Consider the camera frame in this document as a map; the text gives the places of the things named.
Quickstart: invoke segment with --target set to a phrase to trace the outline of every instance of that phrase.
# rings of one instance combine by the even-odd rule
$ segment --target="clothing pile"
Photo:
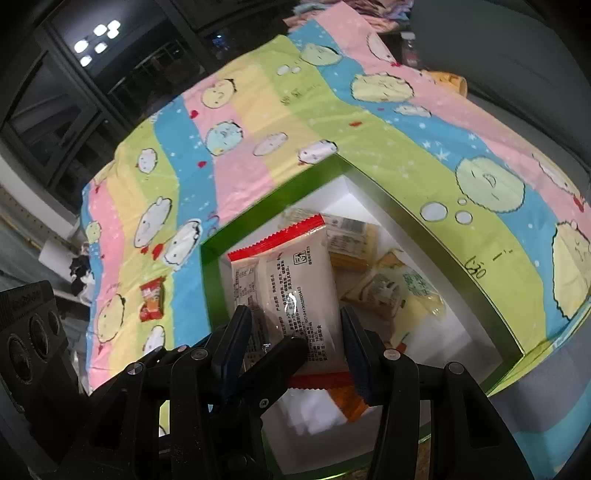
[[[294,7],[293,17],[284,18],[290,32],[305,24],[310,18],[322,13],[341,0],[300,0]],[[357,10],[378,33],[394,32],[408,23],[407,13],[414,0],[343,0]]]

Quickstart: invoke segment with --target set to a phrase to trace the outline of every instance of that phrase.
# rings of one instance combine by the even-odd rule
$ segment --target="colorful blanket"
[[[208,334],[199,245],[335,152],[422,222],[511,328],[527,355],[498,389],[585,320],[591,207],[573,182],[494,117],[400,66],[337,4],[162,108],[85,188],[90,386],[155,345]],[[157,277],[164,316],[142,322],[139,286]]]

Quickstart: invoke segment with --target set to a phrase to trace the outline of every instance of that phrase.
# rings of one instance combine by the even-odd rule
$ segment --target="white snack packet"
[[[248,305],[253,313],[247,369],[283,337],[300,332],[310,350],[292,386],[350,384],[327,243],[324,220],[315,215],[228,254],[234,305]],[[334,375],[339,372],[346,375]]]

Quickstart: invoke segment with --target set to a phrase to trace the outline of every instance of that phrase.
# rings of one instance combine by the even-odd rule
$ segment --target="bottle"
[[[421,59],[415,43],[416,35],[413,32],[402,32],[402,63],[413,69],[421,69]]]

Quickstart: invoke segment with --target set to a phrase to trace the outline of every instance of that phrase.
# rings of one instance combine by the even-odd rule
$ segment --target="red serrated packet edge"
[[[273,235],[268,236],[254,245],[241,248],[240,250],[234,250],[233,252],[228,253],[228,258],[230,259],[230,262],[235,262],[236,260],[242,260],[243,258],[254,257],[255,255],[278,247],[289,240],[298,238],[299,236],[302,236],[305,233],[308,233],[323,225],[324,220],[322,215],[314,215],[313,217],[302,220],[295,225],[291,225],[284,230],[274,233]]]

